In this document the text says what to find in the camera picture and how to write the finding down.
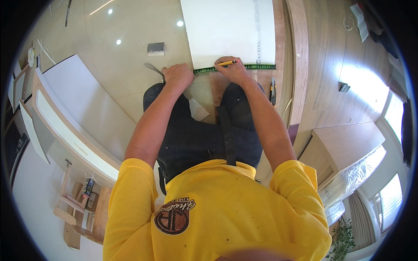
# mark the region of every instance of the pencil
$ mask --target pencil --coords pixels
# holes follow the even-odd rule
[[[224,65],[228,65],[228,64],[233,64],[233,63],[237,63],[237,60],[233,60],[233,61],[229,61],[229,62],[224,62],[224,63],[218,63],[218,65],[220,66],[224,66]]]

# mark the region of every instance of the wooden chair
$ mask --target wooden chair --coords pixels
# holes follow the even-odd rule
[[[71,163],[69,163],[69,161],[67,160],[67,170],[65,171],[64,182],[62,183],[61,194],[59,196],[58,203],[57,203],[56,207],[54,208],[54,215],[56,215],[57,217],[64,220],[65,222],[67,222],[70,225],[75,225],[76,224],[76,219],[74,217],[75,212],[79,211],[81,213],[84,213],[84,209],[86,208],[87,200],[89,198],[86,195],[82,194],[83,190],[80,190],[79,194],[77,195],[77,197],[75,199],[72,198],[67,193],[65,193],[65,189],[66,189],[67,183],[68,183],[69,174],[70,174],[70,171],[71,171],[70,164]],[[73,215],[71,215],[71,214],[67,213],[67,211],[59,208],[59,204],[61,203],[61,201],[64,201],[65,203],[67,203],[68,205],[70,205],[74,209]]]
[[[96,212],[94,214],[93,229],[89,231],[77,225],[71,225],[71,227],[80,235],[88,238],[100,245],[103,245],[105,238],[105,229],[108,220],[108,208],[110,194],[112,194],[112,188],[102,188],[100,191],[99,201],[97,202]]]

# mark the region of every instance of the man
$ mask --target man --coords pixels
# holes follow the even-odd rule
[[[230,117],[234,164],[222,126],[196,122],[182,94],[186,64],[163,68],[166,84],[144,95],[144,114],[126,149],[109,203],[104,260],[320,260],[331,245],[316,171],[296,160],[286,126],[241,60],[215,68],[232,83],[221,106]],[[262,149],[270,189],[254,181]],[[166,177],[155,211],[153,167]]]

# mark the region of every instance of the measuring tape blade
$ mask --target measuring tape blade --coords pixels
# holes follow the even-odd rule
[[[244,64],[244,66],[247,70],[275,70],[276,69],[275,64]],[[208,68],[193,70],[193,73],[201,74],[201,73],[210,73],[213,71],[217,71],[215,67],[208,67]]]

